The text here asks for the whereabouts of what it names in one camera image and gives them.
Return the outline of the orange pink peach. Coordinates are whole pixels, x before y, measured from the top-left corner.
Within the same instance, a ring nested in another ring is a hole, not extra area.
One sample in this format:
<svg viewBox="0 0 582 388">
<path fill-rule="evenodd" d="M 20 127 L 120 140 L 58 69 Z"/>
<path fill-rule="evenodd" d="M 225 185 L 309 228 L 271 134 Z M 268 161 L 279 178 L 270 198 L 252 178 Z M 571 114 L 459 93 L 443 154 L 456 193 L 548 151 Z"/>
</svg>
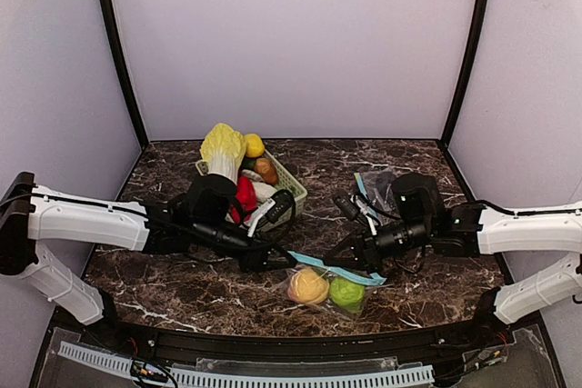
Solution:
<svg viewBox="0 0 582 388">
<path fill-rule="evenodd" d="M 329 282 L 312 268 L 294 273 L 287 287 L 287 296 L 296 303 L 320 304 L 329 293 Z"/>
</svg>

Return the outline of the clear zip bag blue zipper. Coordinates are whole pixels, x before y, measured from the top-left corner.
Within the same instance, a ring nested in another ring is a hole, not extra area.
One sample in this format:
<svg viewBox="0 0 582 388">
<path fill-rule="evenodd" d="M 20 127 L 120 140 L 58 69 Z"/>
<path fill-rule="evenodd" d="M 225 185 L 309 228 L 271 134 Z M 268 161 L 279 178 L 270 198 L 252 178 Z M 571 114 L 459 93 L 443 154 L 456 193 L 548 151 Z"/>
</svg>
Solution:
<svg viewBox="0 0 582 388">
<path fill-rule="evenodd" d="M 391 218 L 399 219 L 391 185 L 397 174 L 389 169 L 354 173 L 359 192 L 368 200 L 368 211 L 381 224 Z"/>
</svg>

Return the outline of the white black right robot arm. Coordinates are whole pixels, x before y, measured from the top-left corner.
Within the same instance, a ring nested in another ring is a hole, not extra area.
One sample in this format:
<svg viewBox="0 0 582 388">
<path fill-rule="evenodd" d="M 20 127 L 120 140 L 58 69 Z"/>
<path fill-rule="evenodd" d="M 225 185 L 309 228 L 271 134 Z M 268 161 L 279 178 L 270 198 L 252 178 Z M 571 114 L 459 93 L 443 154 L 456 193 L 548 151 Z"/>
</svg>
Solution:
<svg viewBox="0 0 582 388">
<path fill-rule="evenodd" d="M 447 208 L 434 177 L 409 173 L 390 186 L 396 215 L 376 227 L 347 194 L 334 197 L 345 217 L 363 225 L 324 256 L 327 265 L 380 273 L 387 258 L 431 248 L 448 257 L 559 251 L 564 257 L 517 283 L 482 294 L 474 319 L 510 325 L 581 294 L 581 204 L 509 210 L 485 200 Z"/>
</svg>

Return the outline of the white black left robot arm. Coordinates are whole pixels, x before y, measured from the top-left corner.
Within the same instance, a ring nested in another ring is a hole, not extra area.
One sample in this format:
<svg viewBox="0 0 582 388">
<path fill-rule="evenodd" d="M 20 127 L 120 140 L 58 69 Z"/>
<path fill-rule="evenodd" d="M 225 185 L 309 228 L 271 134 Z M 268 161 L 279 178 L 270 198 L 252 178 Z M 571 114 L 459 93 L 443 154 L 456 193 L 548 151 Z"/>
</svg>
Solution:
<svg viewBox="0 0 582 388">
<path fill-rule="evenodd" d="M 59 261 L 47 240 L 105 244 L 143 254 L 186 254 L 194 245 L 234 258 L 243 271 L 296 265 L 279 240 L 257 231 L 262 220 L 293 214 L 280 190 L 252 212 L 236 198 L 236 184 L 220 174 L 197 175 L 188 191 L 167 203 L 107 202 L 61 194 L 19 173 L 1 199 L 1 274 L 32 285 L 83 325 L 116 318 L 109 293 L 85 283 Z"/>
</svg>

